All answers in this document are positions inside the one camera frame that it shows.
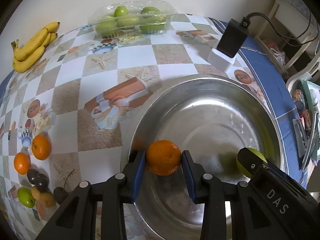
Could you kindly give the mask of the dark cherry with stem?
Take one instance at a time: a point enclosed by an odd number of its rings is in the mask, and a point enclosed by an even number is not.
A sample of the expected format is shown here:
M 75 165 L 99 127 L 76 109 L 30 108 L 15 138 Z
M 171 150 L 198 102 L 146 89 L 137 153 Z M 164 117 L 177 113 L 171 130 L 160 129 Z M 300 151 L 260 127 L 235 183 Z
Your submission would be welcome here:
M 67 184 L 67 182 L 68 182 L 68 178 L 70 177 L 70 175 L 71 175 L 73 172 L 74 172 L 74 170 L 72 170 L 72 171 L 68 174 L 67 178 L 65 179 L 65 182 L 64 182 L 63 187 L 58 186 L 58 187 L 56 187 L 56 188 L 54 189 L 54 191 L 53 191 L 54 199 L 55 199 L 56 203 L 59 204 L 59 205 L 61 205 L 61 204 L 65 201 L 65 199 L 69 196 L 69 193 L 66 191 L 65 188 L 66 188 L 66 184 Z

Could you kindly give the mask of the dark plum pair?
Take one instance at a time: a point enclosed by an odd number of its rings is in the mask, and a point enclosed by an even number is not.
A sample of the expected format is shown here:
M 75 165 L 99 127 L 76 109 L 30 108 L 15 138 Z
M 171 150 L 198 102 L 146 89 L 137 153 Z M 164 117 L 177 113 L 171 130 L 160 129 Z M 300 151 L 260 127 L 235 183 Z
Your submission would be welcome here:
M 45 174 L 38 170 L 31 168 L 27 172 L 29 183 L 34 185 L 40 192 L 46 192 L 49 186 L 49 179 Z

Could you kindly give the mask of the orange with stem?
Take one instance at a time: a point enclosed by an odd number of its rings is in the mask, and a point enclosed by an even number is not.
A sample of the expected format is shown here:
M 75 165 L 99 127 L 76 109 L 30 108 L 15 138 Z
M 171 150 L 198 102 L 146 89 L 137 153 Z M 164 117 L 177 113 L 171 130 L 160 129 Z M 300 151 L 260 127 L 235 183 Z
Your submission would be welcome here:
M 52 150 L 51 143 L 44 135 L 37 135 L 31 143 L 31 150 L 36 159 L 46 160 Z

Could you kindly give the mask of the small green apple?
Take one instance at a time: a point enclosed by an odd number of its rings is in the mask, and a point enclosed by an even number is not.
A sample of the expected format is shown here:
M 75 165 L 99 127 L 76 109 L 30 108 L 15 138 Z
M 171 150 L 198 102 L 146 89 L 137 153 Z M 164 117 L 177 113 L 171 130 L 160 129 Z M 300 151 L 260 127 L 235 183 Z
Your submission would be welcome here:
M 31 190 L 25 187 L 20 187 L 17 191 L 18 200 L 22 205 L 28 208 L 35 206 L 35 198 L 31 194 Z

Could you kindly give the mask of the small orange mandarin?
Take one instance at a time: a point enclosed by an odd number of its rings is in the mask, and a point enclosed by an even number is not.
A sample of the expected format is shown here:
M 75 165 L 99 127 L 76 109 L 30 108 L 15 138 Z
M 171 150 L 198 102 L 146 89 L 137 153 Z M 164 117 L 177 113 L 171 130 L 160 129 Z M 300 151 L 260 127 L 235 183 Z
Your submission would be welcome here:
M 29 156 L 22 152 L 17 153 L 14 157 L 14 168 L 21 175 L 27 174 L 30 169 Z

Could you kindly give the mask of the large steel bowl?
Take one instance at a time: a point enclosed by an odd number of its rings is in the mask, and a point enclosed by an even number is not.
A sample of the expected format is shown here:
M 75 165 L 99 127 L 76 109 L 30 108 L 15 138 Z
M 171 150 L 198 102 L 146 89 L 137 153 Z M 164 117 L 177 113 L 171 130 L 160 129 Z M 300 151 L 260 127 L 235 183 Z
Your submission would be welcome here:
M 134 150 L 169 140 L 193 161 L 224 182 L 244 176 L 236 166 L 240 149 L 251 147 L 287 170 L 280 130 L 268 109 L 243 85 L 212 74 L 165 81 L 137 109 L 123 136 L 121 166 Z M 204 206 L 189 198 L 183 172 L 158 176 L 145 170 L 140 193 L 130 210 L 154 239 L 199 239 Z

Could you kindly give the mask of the yellow apricots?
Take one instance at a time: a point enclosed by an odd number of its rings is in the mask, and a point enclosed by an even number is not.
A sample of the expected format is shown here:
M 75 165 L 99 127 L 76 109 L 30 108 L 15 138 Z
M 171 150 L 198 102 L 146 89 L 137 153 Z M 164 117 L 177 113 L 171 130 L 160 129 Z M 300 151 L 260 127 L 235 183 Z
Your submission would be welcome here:
M 48 192 L 41 192 L 36 186 L 32 187 L 31 195 L 37 202 L 39 202 L 44 207 L 50 208 L 55 205 L 55 200 L 53 196 Z

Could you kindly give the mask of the patterned tablecloth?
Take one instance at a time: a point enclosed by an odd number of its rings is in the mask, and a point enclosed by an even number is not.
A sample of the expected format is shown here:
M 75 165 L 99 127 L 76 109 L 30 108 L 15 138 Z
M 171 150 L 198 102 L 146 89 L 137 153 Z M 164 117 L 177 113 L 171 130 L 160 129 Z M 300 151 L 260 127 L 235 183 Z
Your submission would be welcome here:
M 284 167 L 306 184 L 299 169 L 292 119 L 297 110 L 274 64 L 249 37 L 228 70 L 207 62 L 226 23 L 176 15 L 163 34 L 100 40 L 86 25 L 58 37 L 25 73 L 1 84 L 1 212 L 18 239 L 35 239 L 53 208 L 23 206 L 16 197 L 30 187 L 14 168 L 23 152 L 49 178 L 49 188 L 72 190 L 82 179 L 101 182 L 120 170 L 129 125 L 147 98 L 179 77 L 216 74 L 250 90 L 280 130 Z M 29 138 L 48 134 L 46 160 L 32 156 Z

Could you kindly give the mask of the white power strip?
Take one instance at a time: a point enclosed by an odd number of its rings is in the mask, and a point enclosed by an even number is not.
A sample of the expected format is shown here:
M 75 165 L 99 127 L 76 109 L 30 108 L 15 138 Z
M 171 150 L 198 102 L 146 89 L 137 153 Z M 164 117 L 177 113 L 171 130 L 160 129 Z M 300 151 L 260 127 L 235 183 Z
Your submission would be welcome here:
M 231 68 L 231 66 L 235 63 L 236 56 L 228 57 L 224 53 L 220 52 L 217 49 L 218 44 L 219 42 L 217 42 L 211 49 L 207 58 L 207 62 L 217 69 L 221 70 L 222 72 L 227 72 L 229 68 Z

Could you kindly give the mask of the black power adapter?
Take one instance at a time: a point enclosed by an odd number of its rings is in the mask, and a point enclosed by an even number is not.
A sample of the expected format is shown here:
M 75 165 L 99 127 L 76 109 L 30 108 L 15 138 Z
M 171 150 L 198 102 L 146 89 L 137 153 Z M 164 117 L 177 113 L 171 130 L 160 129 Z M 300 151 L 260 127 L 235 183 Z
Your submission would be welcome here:
M 226 56 L 233 58 L 248 37 L 248 27 L 250 20 L 243 17 L 241 22 L 231 19 L 223 33 L 217 50 Z

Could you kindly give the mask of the white plastic shelf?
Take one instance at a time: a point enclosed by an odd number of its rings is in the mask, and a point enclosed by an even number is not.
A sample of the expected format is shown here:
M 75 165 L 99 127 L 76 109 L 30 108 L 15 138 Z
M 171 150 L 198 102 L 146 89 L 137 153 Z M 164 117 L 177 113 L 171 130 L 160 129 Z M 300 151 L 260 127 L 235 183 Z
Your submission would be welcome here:
M 319 45 L 318 28 L 292 5 L 285 0 L 275 0 L 268 14 L 268 18 L 276 21 L 280 29 L 284 31 L 284 35 L 296 38 L 299 44 L 297 52 L 293 56 L 287 56 L 285 63 L 280 64 L 265 42 L 272 41 L 280 49 L 284 48 L 286 43 L 274 34 L 270 23 L 264 20 L 258 34 L 255 36 L 255 40 L 262 46 L 263 51 L 267 54 L 271 62 L 274 63 L 280 74 L 286 74 L 289 68 L 293 66 L 304 53 L 311 58 L 316 55 Z

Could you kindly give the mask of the yellow banana bunch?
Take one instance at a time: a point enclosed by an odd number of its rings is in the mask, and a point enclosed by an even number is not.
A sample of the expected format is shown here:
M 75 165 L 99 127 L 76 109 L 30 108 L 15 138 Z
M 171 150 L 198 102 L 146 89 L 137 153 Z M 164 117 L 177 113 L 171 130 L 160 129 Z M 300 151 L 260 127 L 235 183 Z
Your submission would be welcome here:
M 45 49 L 57 38 L 56 31 L 59 26 L 60 22 L 48 23 L 21 48 L 19 40 L 11 42 L 14 71 L 23 73 L 30 69 L 42 57 Z

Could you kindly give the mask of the clear plastic fruit box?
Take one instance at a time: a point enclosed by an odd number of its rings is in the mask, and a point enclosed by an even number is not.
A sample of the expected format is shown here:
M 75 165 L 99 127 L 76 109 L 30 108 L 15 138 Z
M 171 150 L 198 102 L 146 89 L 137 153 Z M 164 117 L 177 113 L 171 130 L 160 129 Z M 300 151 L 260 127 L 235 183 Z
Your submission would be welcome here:
M 97 9 L 88 20 L 100 38 L 161 34 L 169 30 L 177 10 L 168 2 L 141 0 Z

